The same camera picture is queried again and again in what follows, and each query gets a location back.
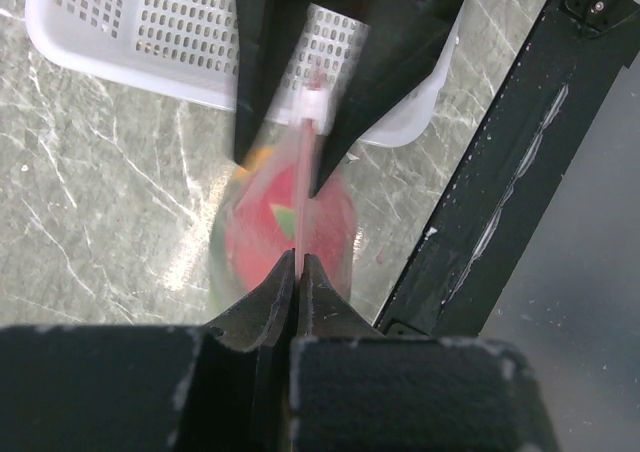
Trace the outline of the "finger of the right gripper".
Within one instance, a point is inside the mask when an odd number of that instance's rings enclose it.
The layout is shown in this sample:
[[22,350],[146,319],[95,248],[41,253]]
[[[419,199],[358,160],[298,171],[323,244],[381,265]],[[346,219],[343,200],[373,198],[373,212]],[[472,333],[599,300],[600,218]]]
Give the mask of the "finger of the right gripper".
[[239,38],[233,160],[251,152],[307,22],[311,0],[235,0]]
[[364,0],[367,33],[316,160],[317,194],[351,146],[434,70],[464,0]]

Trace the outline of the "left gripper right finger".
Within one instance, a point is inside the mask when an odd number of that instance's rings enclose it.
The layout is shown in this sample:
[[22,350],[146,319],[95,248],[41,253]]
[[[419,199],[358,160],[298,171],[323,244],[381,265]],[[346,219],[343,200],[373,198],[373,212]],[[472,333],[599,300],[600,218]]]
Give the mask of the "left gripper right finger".
[[367,367],[381,335],[341,297],[307,254],[295,292],[289,354],[293,451],[359,451],[373,435],[376,376]]

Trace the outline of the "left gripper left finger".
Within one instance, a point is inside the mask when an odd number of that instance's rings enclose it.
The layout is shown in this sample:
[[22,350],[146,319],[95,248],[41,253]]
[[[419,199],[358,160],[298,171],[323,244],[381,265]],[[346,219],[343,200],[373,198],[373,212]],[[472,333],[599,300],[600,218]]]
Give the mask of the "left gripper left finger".
[[209,323],[204,404],[229,451],[285,451],[289,348],[296,319],[293,251]]

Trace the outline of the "white rectangular perforated basket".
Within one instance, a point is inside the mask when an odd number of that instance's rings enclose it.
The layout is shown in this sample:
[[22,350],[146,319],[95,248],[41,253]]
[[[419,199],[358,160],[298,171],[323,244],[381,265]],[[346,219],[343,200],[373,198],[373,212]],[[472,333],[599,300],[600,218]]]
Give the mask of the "white rectangular perforated basket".
[[[170,97],[235,110],[235,0],[26,0],[28,35],[57,65]],[[267,120],[287,124],[304,82],[323,71],[337,95],[366,26],[311,5]],[[434,71],[359,140],[400,147],[427,128],[458,43],[460,11]]]

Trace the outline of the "clear zip top bag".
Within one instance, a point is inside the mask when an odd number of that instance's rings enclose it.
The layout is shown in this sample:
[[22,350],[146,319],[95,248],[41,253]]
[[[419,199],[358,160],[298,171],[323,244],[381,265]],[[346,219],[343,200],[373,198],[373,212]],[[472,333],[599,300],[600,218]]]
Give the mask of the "clear zip top bag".
[[357,217],[342,175],[311,196],[316,150],[332,105],[326,76],[316,72],[293,102],[288,131],[251,152],[235,169],[209,239],[212,304],[222,312],[264,281],[283,253],[316,255],[331,285],[350,297]]

